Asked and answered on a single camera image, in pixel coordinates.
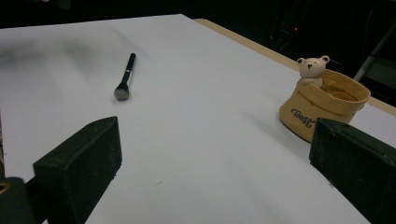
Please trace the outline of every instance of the brush bristles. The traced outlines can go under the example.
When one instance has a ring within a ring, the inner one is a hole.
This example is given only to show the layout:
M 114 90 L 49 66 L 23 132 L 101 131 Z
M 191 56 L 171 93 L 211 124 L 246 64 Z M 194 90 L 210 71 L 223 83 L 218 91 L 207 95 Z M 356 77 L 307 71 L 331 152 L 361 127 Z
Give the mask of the brush bristles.
M 128 85 L 125 82 L 121 82 L 121 84 L 114 90 L 114 95 L 119 101 L 128 100 L 129 98 Z

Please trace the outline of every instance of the dark background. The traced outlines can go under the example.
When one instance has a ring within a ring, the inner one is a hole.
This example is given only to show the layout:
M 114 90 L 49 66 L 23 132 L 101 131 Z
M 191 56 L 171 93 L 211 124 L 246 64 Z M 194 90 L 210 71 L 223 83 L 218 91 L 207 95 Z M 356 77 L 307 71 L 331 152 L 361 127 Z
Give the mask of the dark background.
M 390 0 L 8 0 L 0 28 L 153 15 L 184 14 L 207 19 L 293 60 L 329 55 L 328 68 L 354 77 L 396 19 Z M 396 62 L 396 38 L 381 51 Z M 372 95 L 391 105 L 396 91 L 364 78 Z

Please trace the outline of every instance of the makeup brush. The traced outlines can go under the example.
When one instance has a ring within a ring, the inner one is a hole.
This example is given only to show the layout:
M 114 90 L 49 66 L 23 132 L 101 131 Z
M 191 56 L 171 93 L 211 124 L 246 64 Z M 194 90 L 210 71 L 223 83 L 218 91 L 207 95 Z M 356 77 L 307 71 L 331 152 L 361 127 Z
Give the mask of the makeup brush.
M 136 55 L 134 53 L 132 53 L 131 56 L 129 57 L 128 64 L 126 65 L 125 68 L 125 73 L 122 77 L 122 81 L 120 85 L 114 90 L 114 95 L 119 101 L 128 100 L 129 98 L 128 80 L 129 80 L 129 76 L 131 75 L 132 66 L 134 65 L 135 57 Z

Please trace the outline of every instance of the small bear figurine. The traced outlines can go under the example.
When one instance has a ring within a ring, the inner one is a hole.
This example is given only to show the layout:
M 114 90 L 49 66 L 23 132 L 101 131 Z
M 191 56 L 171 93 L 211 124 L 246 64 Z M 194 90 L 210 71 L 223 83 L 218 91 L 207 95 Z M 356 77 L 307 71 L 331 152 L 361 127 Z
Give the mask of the small bear figurine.
M 323 55 L 320 58 L 299 58 L 297 64 L 300 66 L 300 76 L 304 84 L 314 83 L 319 88 L 323 82 L 321 75 L 326 70 L 326 64 L 330 61 L 329 56 Z

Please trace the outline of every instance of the white paper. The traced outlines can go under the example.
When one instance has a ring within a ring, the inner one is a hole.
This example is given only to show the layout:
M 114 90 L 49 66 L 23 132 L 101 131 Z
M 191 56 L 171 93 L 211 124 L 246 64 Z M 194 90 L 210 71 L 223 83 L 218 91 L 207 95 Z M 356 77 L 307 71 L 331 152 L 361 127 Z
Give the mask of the white paper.
M 0 30 L 7 176 L 117 116 L 122 166 L 87 223 L 368 223 L 278 119 L 298 78 L 183 15 Z M 351 124 L 396 146 L 388 114 Z

